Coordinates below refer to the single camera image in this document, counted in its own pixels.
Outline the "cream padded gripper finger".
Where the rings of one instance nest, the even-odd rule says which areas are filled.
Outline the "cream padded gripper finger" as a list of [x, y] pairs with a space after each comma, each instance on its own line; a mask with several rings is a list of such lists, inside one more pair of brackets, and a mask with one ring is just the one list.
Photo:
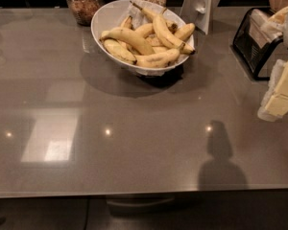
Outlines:
[[264, 108], [274, 116], [283, 116], [288, 112], [288, 61]]
[[274, 22], [278, 24], [283, 24], [288, 13], [288, 6], [282, 8], [281, 10], [277, 11], [274, 15], [272, 15], [268, 21]]

